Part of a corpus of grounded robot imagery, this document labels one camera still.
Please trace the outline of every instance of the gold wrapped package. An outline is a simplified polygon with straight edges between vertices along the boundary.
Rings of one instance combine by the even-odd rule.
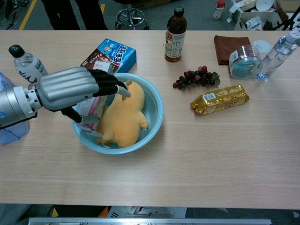
[[[191,106],[199,115],[206,115],[245,104],[248,100],[248,94],[242,85],[238,84],[201,94],[191,102]]]

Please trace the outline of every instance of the brown bottle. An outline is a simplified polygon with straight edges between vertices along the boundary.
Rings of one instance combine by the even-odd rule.
[[[183,13],[183,7],[176,7],[174,16],[168,21],[165,36],[165,59],[169,62],[177,62],[181,59],[181,51],[187,30],[187,21],[183,17]]]

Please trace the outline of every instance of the person's leg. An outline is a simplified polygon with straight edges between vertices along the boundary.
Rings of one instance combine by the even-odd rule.
[[[76,0],[87,30],[108,30],[98,0]]]
[[[54,30],[80,30],[70,0],[41,0]]]

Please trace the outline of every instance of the blue plastic bag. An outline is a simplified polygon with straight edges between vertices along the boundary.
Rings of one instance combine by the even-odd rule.
[[[0,91],[13,88],[15,85],[0,72]],[[0,145],[19,140],[29,132],[28,121],[18,123],[0,130]]]

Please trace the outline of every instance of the yellow line on floor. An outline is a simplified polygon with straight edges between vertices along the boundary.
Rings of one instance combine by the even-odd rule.
[[[105,8],[105,4],[101,4],[100,8],[101,8],[101,11],[102,11],[102,14],[103,14],[104,13],[104,8]]]
[[[29,6],[29,9],[28,9],[28,11],[27,11],[27,13],[26,13],[26,15],[25,15],[25,17],[24,17],[24,19],[23,19],[20,27],[19,27],[19,30],[23,30],[24,29],[24,27],[25,27],[25,25],[26,25],[26,23],[27,23],[27,21],[29,19],[29,16],[30,16],[30,14],[31,14],[31,12],[32,12],[32,10],[33,10],[36,2],[37,2],[37,0],[32,0],[32,3]]]

